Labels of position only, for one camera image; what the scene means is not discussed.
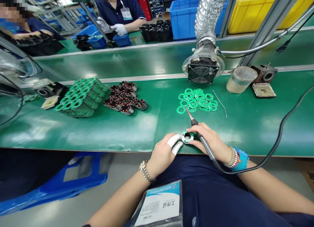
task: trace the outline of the blue uniform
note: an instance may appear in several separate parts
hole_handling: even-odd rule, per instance
[[[51,27],[47,26],[46,24],[44,24],[42,21],[38,20],[35,17],[28,18],[27,24],[31,32],[46,30],[46,31],[49,31],[51,34],[53,34],[56,40],[65,40],[65,38],[61,36],[58,32],[54,31]],[[16,33],[23,34],[23,33],[29,33],[29,32],[26,30],[18,30],[16,31]]]
[[[222,174],[207,156],[177,155],[149,188],[177,180],[182,180],[183,226],[314,226],[314,216],[271,211],[249,192],[238,176]]]
[[[145,19],[144,12],[137,0],[117,0],[117,7],[114,9],[109,2],[96,3],[100,16],[110,26],[115,24],[129,24],[137,19]],[[121,9],[129,8],[132,20],[124,20]]]

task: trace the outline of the soldering iron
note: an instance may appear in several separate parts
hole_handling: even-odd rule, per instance
[[[288,119],[288,117],[294,113],[294,111],[300,106],[302,100],[304,99],[304,97],[312,90],[314,89],[314,86],[312,86],[311,88],[309,88],[298,100],[298,102],[296,103],[296,105],[290,110],[290,112],[288,112],[287,115],[284,116],[284,118],[281,120],[280,122],[280,126],[279,126],[279,132],[278,132],[278,136],[277,136],[277,139],[276,139],[276,142],[274,144],[274,146],[272,147],[272,149],[269,151],[269,153],[267,154],[267,156],[262,160],[262,162],[254,167],[251,167],[251,168],[247,168],[247,169],[244,169],[244,170],[239,170],[239,171],[234,171],[234,172],[230,172],[230,171],[225,171],[218,163],[218,161],[216,160],[214,154],[213,154],[213,151],[212,149],[210,148],[208,142],[206,141],[206,139],[204,139],[204,137],[199,133],[199,132],[196,132],[197,136],[199,137],[200,141],[202,142],[209,158],[211,159],[211,161],[214,163],[215,167],[220,170],[221,172],[225,173],[225,174],[230,174],[230,175],[236,175],[236,174],[240,174],[240,173],[244,173],[244,172],[247,172],[247,171],[252,171],[252,170],[256,170],[258,168],[261,168],[262,165],[264,165],[266,163],[266,161],[274,154],[274,152],[276,151],[279,143],[280,143],[280,140],[281,140],[281,137],[282,137],[282,132],[283,132],[283,128],[284,128],[284,124],[285,124],[285,121]],[[191,119],[191,125],[194,126],[194,125],[198,125],[199,123],[197,122],[197,120],[194,119],[194,117],[192,117],[189,109],[187,107],[186,108],[186,111],[187,113],[189,114],[190,116],[190,119]]]

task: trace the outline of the paper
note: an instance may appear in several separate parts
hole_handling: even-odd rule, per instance
[[[147,191],[142,209],[134,226],[179,216],[180,182]]]

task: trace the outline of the soldering iron cable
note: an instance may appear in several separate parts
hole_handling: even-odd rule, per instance
[[[241,51],[221,51],[221,53],[222,54],[246,54],[246,53],[252,53],[252,52],[256,52],[258,50],[261,50],[261,49],[265,48],[266,46],[274,43],[275,41],[281,39],[284,35],[288,34],[292,29],[294,29],[301,21],[303,21],[313,11],[314,11],[314,2],[310,5],[308,10],[290,28],[286,29],[280,35],[276,36],[275,38],[268,41],[267,43],[264,43],[261,46],[255,47],[253,49],[247,49],[247,50],[241,50]]]
[[[283,132],[283,129],[284,129],[284,124],[286,122],[286,120],[288,119],[288,117],[294,113],[294,111],[300,106],[302,100],[304,99],[304,97],[312,90],[314,89],[314,86],[312,86],[311,88],[309,88],[301,97],[300,99],[298,100],[298,102],[296,103],[296,105],[290,110],[290,112],[288,112],[287,115],[284,116],[284,118],[281,120],[281,123],[280,123],[280,126],[279,126],[279,132],[278,132],[278,136],[277,136],[277,139],[276,139],[276,142],[274,144],[274,146],[272,147],[272,149],[269,151],[269,153],[267,154],[267,156],[263,159],[263,161],[254,166],[254,167],[251,167],[251,168],[247,168],[247,169],[244,169],[244,170],[240,170],[240,171],[234,171],[234,172],[229,172],[229,171],[225,171],[220,165],[219,163],[217,162],[216,159],[213,159],[213,163],[214,165],[216,166],[216,168],[225,173],[225,174],[230,174],[230,175],[236,175],[236,174],[240,174],[240,173],[244,173],[244,172],[247,172],[247,171],[252,171],[252,170],[256,170],[258,168],[261,168],[266,162],[267,160],[274,154],[274,152],[276,151],[280,141],[281,141],[281,137],[282,137],[282,132]]]

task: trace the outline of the blue wristband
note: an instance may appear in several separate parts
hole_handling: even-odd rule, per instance
[[[239,170],[244,170],[248,166],[248,160],[250,159],[248,155],[243,152],[242,150],[238,149],[235,147],[235,150],[237,154],[239,154],[239,162],[238,164],[234,167],[231,168],[232,171],[239,171]]]

